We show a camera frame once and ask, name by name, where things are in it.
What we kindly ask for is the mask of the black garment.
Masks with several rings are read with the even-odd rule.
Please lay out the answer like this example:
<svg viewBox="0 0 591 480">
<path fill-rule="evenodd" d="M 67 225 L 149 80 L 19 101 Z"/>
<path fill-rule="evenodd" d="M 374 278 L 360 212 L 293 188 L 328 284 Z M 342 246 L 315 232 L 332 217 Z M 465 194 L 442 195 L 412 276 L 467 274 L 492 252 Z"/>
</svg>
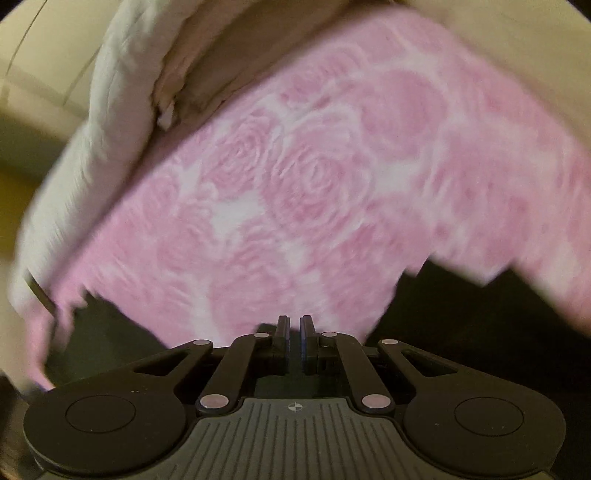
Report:
<svg viewBox="0 0 591 480">
<path fill-rule="evenodd" d="M 92 299 L 75 311 L 65 348 L 51 351 L 54 384 L 90 377 L 165 350 L 115 305 Z M 560 408 L 566 438 L 554 464 L 562 479 L 590 476 L 590 339 L 571 329 L 513 270 L 478 286 L 428 262 L 401 275 L 366 343 L 395 338 L 445 359 L 536 390 Z"/>
</svg>

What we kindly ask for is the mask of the pink rose-pattern bed sheet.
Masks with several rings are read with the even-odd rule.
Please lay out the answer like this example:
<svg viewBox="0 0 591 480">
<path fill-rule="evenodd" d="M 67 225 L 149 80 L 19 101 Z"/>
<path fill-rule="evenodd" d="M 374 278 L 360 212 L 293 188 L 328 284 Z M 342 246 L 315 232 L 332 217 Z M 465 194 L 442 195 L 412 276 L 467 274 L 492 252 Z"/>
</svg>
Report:
<svg viewBox="0 0 591 480">
<path fill-rule="evenodd" d="M 590 328 L 590 146 L 509 70 L 412 7 L 368 5 L 159 135 L 49 284 L 164 345 L 281 314 L 366 337 L 429 257 L 513 265 Z"/>
</svg>

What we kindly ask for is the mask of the folded white-pink blanket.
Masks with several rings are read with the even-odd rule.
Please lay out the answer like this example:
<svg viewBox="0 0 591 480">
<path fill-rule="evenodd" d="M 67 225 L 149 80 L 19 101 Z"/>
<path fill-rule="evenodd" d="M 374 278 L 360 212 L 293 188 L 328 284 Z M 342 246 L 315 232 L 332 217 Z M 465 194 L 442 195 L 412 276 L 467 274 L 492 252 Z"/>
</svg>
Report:
<svg viewBox="0 0 591 480">
<path fill-rule="evenodd" d="M 125 1 L 98 52 L 89 112 L 21 223 L 8 283 L 19 314 L 117 199 L 157 130 L 200 126 L 335 21 L 342 1 Z"/>
</svg>

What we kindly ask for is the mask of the cream wardrobe with drawers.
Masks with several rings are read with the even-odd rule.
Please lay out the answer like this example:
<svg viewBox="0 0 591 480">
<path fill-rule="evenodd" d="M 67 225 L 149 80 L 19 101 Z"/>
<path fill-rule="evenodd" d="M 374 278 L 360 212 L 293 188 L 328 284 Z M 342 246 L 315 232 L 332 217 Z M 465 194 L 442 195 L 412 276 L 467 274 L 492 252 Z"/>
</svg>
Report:
<svg viewBox="0 0 591 480">
<path fill-rule="evenodd" d="M 65 140 L 88 114 L 118 1 L 24 1 L 1 21 L 1 111 Z"/>
</svg>

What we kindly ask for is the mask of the cream quilted duvet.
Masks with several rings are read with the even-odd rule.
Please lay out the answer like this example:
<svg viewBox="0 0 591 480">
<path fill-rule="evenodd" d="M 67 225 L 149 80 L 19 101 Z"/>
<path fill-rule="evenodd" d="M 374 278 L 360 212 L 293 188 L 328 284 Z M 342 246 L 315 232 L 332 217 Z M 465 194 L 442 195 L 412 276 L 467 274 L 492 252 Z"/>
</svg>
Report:
<svg viewBox="0 0 591 480">
<path fill-rule="evenodd" d="M 568 1 L 408 1 L 509 70 L 590 146 L 590 20 Z"/>
</svg>

